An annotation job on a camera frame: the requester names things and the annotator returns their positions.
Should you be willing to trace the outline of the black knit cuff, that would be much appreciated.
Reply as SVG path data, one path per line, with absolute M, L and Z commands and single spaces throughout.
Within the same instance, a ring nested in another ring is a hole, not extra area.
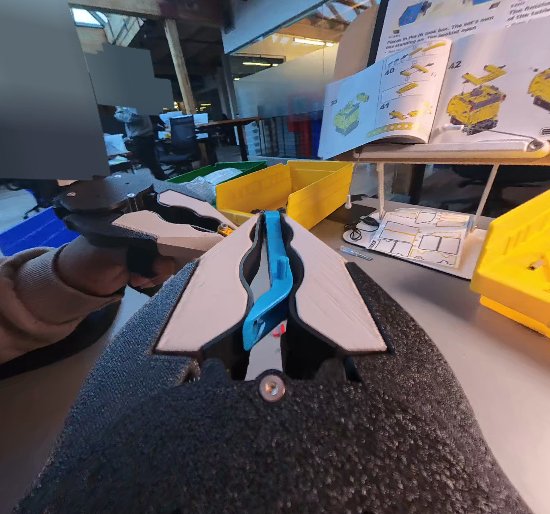
M 118 301 L 94 311 L 64 339 L 2 363 L 1 380 L 49 366 L 91 347 L 110 329 L 120 311 L 120 305 L 121 301 Z

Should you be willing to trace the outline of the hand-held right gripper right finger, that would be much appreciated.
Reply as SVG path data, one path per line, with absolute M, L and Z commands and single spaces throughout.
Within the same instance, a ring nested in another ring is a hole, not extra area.
M 355 356 L 389 345 L 348 263 L 289 216 L 281 217 L 293 284 L 281 345 L 283 373 L 293 380 L 361 380 Z

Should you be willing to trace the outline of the instruction booklet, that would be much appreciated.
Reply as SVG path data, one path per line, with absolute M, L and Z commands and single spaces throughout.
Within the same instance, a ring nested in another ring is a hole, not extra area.
M 424 40 L 328 84 L 318 155 L 515 137 L 549 141 L 549 18 Z

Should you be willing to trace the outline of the grey desk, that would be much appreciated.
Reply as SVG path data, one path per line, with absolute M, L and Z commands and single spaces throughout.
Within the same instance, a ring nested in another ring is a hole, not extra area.
M 464 280 L 380 254 L 357 263 L 429 334 L 510 481 L 534 513 L 549 513 L 549 339 L 481 306 Z M 91 367 L 147 300 L 127 289 L 97 343 L 1 381 L 1 513 L 39 474 Z

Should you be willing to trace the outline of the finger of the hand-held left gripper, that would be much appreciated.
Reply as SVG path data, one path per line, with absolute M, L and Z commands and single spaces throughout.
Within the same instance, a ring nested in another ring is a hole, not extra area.
M 182 264 L 196 261 L 224 239 L 216 231 L 167 222 L 149 210 L 121 215 L 113 221 L 113 225 L 153 237 L 160 255 L 171 257 Z
M 170 189 L 157 194 L 157 214 L 170 223 L 189 224 L 209 231 L 218 231 L 220 226 L 236 229 L 234 223 L 208 202 Z

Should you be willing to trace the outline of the blue brick separator tool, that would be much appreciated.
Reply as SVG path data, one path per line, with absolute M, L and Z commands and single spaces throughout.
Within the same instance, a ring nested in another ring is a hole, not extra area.
M 266 211 L 265 243 L 270 288 L 255 301 L 243 324 L 243 347 L 250 351 L 288 317 L 288 297 L 293 287 L 290 260 L 285 249 L 281 214 Z

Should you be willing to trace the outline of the crumpled clear plastic bag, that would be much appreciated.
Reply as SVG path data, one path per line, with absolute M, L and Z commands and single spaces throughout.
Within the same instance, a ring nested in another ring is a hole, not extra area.
M 210 205 L 216 205 L 216 185 L 206 179 L 206 177 L 198 176 L 189 182 L 181 184 L 199 200 L 205 201 Z

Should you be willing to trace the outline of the black office chair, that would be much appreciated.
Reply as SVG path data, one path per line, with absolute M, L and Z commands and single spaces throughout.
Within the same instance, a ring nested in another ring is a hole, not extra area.
M 466 186 L 486 186 L 493 167 L 491 165 L 452 165 L 450 168 L 462 179 L 458 187 L 464 188 Z M 500 216 L 520 204 L 520 201 L 505 200 L 503 191 L 506 188 L 533 188 L 548 181 L 549 166 L 499 166 L 481 215 Z
M 160 143 L 159 161 L 170 168 L 170 176 L 192 171 L 193 163 L 201 162 L 202 153 L 196 138 L 194 117 L 170 119 L 170 139 Z

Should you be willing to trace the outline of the flat bubble wrap bag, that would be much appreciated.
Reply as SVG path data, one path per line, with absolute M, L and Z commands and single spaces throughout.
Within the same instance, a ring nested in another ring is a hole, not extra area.
M 204 180 L 211 186 L 217 186 L 226 181 L 235 179 L 242 174 L 242 170 L 235 167 L 224 167 L 210 172 L 204 177 Z

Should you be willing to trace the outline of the person's left forearm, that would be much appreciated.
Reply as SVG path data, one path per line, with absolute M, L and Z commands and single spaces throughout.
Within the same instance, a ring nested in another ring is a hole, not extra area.
M 123 298 L 124 285 L 96 295 L 61 278 L 58 262 L 69 246 L 1 257 L 1 364 L 66 339 L 90 314 Z

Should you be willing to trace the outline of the wooden support post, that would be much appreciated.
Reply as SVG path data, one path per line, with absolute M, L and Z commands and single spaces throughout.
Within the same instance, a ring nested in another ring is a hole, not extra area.
M 163 27 L 182 95 L 182 104 L 185 113 L 192 115 L 196 114 L 196 103 L 190 85 L 186 62 L 182 53 L 177 23 L 173 19 L 165 19 L 163 21 Z

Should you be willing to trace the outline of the background work table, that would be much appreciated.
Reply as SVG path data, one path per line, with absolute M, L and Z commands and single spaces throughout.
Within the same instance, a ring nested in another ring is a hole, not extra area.
M 212 121 L 208 123 L 195 125 L 195 129 L 198 133 L 206 133 L 207 130 L 214 127 L 232 126 L 237 129 L 237 138 L 239 141 L 240 156 L 243 162 L 248 161 L 248 146 L 246 144 L 244 135 L 244 126 L 251 123 L 258 123 L 261 120 L 260 117 L 249 117 L 240 119 L 226 119 L 222 121 Z

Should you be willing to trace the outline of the green plastic bin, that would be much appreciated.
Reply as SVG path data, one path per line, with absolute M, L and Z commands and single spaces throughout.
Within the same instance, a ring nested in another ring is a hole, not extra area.
M 167 182 L 170 182 L 170 183 L 189 182 L 198 176 L 205 177 L 210 172 L 213 172 L 214 170 L 218 170 L 224 167 L 235 167 L 242 170 L 243 173 L 240 176 L 236 177 L 236 178 L 239 178 L 239 177 L 243 177 L 248 174 L 252 174 L 254 172 L 267 168 L 267 162 L 266 161 L 218 162 L 218 163 L 215 163 L 214 165 L 203 166 L 195 170 L 186 172 L 184 174 L 180 174 L 178 176 L 175 176 L 174 178 L 170 178 L 169 180 L 167 180 Z

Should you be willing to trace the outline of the blue plastic bin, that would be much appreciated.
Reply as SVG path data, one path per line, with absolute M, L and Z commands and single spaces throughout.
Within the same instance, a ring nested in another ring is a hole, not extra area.
M 1 232 L 1 253 L 13 256 L 32 248 L 59 248 L 77 237 L 78 234 L 67 229 L 52 208 L 47 208 Z

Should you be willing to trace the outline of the yellow plastic parts bin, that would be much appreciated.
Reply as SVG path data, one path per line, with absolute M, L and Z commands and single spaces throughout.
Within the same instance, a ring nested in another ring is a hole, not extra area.
M 350 162 L 290 160 L 239 176 L 216 187 L 217 210 L 237 226 L 252 215 L 285 209 L 312 229 L 347 200 L 354 165 Z
M 484 307 L 549 337 L 549 191 L 490 223 L 470 288 Z

